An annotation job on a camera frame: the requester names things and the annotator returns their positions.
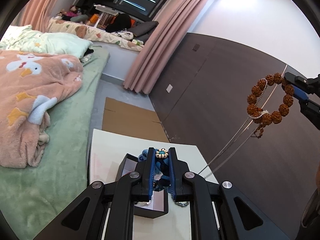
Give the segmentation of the black jewelry box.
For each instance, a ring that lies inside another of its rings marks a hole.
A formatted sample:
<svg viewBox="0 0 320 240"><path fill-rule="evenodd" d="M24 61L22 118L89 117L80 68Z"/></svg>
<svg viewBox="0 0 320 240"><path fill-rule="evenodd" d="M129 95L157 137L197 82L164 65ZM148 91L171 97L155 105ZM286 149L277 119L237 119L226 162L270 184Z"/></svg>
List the black jewelry box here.
<svg viewBox="0 0 320 240"><path fill-rule="evenodd" d="M121 177L134 172L138 162L139 159L137 156L129 153L125 154L118 167L116 181L118 181ZM139 201L137 201L136 198L133 210L135 216L155 219L168 214L169 202L168 193L166 190L162 190L160 192L151 192L150 190L142 187L141 193L147 193L147 195Z"/></svg>

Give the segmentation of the green bed sheet mattress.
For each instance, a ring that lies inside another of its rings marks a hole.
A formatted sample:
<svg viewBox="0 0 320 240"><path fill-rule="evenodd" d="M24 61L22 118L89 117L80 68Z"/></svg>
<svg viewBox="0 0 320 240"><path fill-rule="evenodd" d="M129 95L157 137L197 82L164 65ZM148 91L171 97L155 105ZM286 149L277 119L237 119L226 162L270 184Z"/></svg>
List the green bed sheet mattress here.
<svg viewBox="0 0 320 240"><path fill-rule="evenodd" d="M93 50L82 87L49 110L50 141L39 166L1 168L1 212L19 239L33 239L87 187L92 111L110 58L105 48Z"/></svg>

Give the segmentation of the flattened cardboard sheet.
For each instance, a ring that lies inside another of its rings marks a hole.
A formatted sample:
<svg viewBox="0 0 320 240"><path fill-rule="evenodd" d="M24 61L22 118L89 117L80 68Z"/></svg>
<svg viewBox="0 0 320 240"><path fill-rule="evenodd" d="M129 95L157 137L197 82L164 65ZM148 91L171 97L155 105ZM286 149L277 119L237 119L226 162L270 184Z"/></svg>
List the flattened cardboard sheet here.
<svg viewBox="0 0 320 240"><path fill-rule="evenodd" d="M129 137L168 142L156 112L106 98L102 130Z"/></svg>

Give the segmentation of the pink duck blanket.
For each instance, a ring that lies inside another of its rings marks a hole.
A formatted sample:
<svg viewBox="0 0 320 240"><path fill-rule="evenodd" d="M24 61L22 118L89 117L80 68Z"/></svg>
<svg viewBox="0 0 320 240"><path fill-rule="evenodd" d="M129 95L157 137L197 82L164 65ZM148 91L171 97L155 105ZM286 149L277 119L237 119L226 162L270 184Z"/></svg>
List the pink duck blanket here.
<svg viewBox="0 0 320 240"><path fill-rule="evenodd" d="M72 55L1 51L1 166L39 165L48 110L81 88L83 70Z"/></svg>

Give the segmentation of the pink curtain right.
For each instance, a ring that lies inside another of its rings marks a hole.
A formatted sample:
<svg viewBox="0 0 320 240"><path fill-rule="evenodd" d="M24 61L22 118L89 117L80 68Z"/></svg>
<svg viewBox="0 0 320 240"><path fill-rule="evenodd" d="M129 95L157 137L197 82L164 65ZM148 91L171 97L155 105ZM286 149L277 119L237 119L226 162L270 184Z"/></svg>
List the pink curtain right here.
<svg viewBox="0 0 320 240"><path fill-rule="evenodd" d="M159 25L131 65L123 86L149 94L161 72L208 0L173 0L159 19Z"/></svg>

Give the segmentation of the pink curtain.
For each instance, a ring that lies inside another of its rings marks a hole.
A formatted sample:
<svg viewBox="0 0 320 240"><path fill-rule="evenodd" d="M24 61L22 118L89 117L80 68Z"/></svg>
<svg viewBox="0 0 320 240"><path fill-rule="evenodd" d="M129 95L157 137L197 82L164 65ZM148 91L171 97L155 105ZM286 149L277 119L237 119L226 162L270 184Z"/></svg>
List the pink curtain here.
<svg viewBox="0 0 320 240"><path fill-rule="evenodd" d="M159 19L159 25L131 65L123 86L149 94L161 72L208 0L173 0Z"/></svg>
<svg viewBox="0 0 320 240"><path fill-rule="evenodd" d="M30 0L20 13L19 26L31 25L33 30L46 32L57 0Z"/></svg>

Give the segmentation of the light green pillow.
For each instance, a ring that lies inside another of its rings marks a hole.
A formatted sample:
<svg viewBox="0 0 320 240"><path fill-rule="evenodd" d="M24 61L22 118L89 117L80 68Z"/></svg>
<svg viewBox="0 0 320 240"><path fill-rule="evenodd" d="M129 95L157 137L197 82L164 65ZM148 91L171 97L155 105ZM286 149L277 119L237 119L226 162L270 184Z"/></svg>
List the light green pillow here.
<svg viewBox="0 0 320 240"><path fill-rule="evenodd" d="M79 59L93 43L69 33L42 33L31 25L9 26L1 38L1 50L40 54L68 54Z"/></svg>

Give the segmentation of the patterned window bench cushion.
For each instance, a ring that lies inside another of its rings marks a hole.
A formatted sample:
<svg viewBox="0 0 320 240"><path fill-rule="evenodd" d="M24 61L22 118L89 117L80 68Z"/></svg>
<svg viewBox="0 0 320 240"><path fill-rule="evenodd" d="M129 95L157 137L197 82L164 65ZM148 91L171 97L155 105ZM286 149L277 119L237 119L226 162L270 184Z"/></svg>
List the patterned window bench cushion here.
<svg viewBox="0 0 320 240"><path fill-rule="evenodd" d="M50 19L48 24L50 33L69 33L79 38L92 42L104 42L116 44L121 48L140 52L144 47L144 42L133 38L133 33L129 31L119 31L108 33L98 28L90 27L81 23Z"/></svg>

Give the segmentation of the pink curtain left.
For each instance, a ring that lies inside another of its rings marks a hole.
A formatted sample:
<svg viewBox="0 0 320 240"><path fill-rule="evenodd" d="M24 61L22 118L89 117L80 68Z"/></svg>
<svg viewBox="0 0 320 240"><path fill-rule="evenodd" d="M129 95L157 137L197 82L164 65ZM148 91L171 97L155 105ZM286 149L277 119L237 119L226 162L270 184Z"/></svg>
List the pink curtain left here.
<svg viewBox="0 0 320 240"><path fill-rule="evenodd" d="M33 30L46 32L57 0L30 0L20 13L19 26L31 25Z"/></svg>

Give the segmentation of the white wall switch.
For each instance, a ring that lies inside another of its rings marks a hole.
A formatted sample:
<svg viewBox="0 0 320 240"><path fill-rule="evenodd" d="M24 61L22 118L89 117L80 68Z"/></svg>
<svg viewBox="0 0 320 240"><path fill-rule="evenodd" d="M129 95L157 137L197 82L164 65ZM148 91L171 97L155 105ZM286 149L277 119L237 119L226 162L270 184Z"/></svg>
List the white wall switch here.
<svg viewBox="0 0 320 240"><path fill-rule="evenodd" d="M172 90L172 85L171 84L169 84L168 86L167 86L167 88L166 88L166 91L168 92L168 93L170 93L171 92L171 90Z"/></svg>

